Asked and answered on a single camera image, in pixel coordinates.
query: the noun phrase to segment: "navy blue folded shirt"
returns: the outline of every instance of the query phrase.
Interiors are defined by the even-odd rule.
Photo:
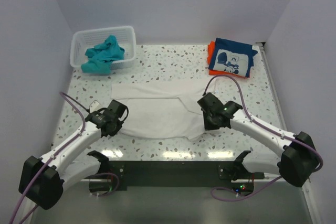
[[[257,53],[252,45],[216,38],[209,69],[249,77],[254,66],[253,56]]]

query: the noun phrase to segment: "gray floor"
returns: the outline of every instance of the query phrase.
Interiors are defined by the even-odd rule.
[[[217,194],[235,197],[223,191]],[[307,224],[311,220],[301,188],[285,182],[233,203],[213,199],[209,188],[130,187],[96,199],[89,196],[87,182],[80,182],[53,208],[38,209],[32,223]]]

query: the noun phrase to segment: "table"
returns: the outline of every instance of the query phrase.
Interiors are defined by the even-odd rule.
[[[251,77],[237,78],[244,93],[248,110],[255,116],[280,127],[277,107],[267,78],[260,49],[254,57]],[[207,45],[138,45],[132,68],[114,70],[111,75],[97,76],[74,70],[68,94],[88,107],[94,100],[107,106],[111,101],[112,83],[144,83],[209,77]],[[224,103],[233,100],[241,104],[235,84],[228,78],[219,78],[216,94]],[[80,126],[80,117],[65,103],[53,146],[64,141]],[[205,133],[196,142],[184,138],[146,140],[118,134],[103,137],[81,153],[77,160],[91,151],[102,152],[110,159],[125,161],[231,161],[242,151],[251,150],[246,158],[263,158],[277,163],[278,157],[253,138],[231,129]]]

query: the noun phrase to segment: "white cloth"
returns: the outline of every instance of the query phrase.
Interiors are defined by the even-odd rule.
[[[113,84],[112,98],[129,108],[129,116],[120,132],[142,138],[196,140],[205,131],[197,101],[209,80]],[[214,80],[208,92],[215,91],[215,83]]]

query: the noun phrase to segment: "stack of folded clothes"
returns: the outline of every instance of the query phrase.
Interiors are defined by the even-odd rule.
[[[252,45],[217,38],[216,42],[211,41],[208,45],[209,74],[231,74],[248,78],[256,54]]]

